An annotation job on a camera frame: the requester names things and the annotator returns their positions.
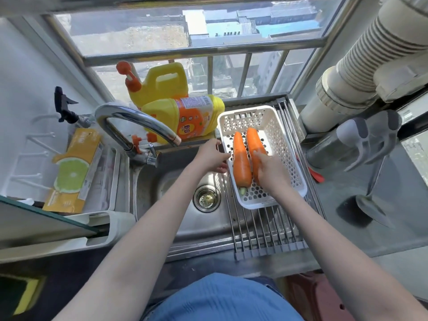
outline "person's left hand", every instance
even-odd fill
[[[199,148],[198,154],[195,156],[193,162],[200,167],[203,172],[227,172],[227,164],[223,161],[230,158],[230,154],[220,153],[217,150],[217,145],[219,144],[221,144],[221,141],[211,139]]]

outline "hand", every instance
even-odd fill
[[[290,175],[284,167],[281,159],[277,156],[267,156],[254,151],[254,155],[260,158],[259,182],[273,197],[284,189],[292,189]]]
[[[193,162],[200,167],[204,173],[209,171],[226,173],[227,164],[226,161],[230,158],[229,153],[220,153],[217,150],[217,145],[221,142],[217,139],[211,139],[199,148],[198,154],[194,158]]]

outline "metal ladle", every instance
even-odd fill
[[[373,220],[384,226],[395,228],[394,224],[391,222],[388,216],[386,216],[384,211],[373,201],[373,190],[375,189],[377,180],[381,174],[385,159],[386,156],[384,156],[382,161],[377,163],[377,166],[375,166],[372,177],[370,178],[370,182],[368,184],[367,195],[356,195],[355,201],[360,210],[362,210],[367,216],[371,217]]]

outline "chrome faucet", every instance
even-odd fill
[[[123,134],[109,122],[109,118],[120,118],[131,121],[140,126],[150,129],[159,136],[168,141],[169,144],[176,147],[181,143],[180,137],[174,133],[167,125],[161,123],[156,118],[147,115],[139,110],[116,105],[102,105],[99,106],[94,113],[94,116],[104,131],[111,136],[120,146],[123,147],[126,154],[130,159],[138,161],[143,164],[150,164],[156,166],[158,153],[154,150],[152,144],[149,144],[149,150],[137,149],[132,142],[130,142]]]

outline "white tray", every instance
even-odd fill
[[[235,132],[242,133],[244,144],[247,147],[246,134],[249,127],[257,129],[261,142],[268,155],[277,155],[288,169],[293,188],[300,194],[306,196],[308,187],[302,176],[302,171],[297,164],[296,156],[291,150],[290,142],[276,110],[270,106],[259,106],[222,113],[218,117],[218,128],[225,152],[233,155],[233,135]],[[233,189],[236,198],[242,207],[247,209],[258,209],[276,205],[276,201],[264,191],[253,179],[253,184],[248,192],[241,195],[233,178],[233,156],[227,161]]]

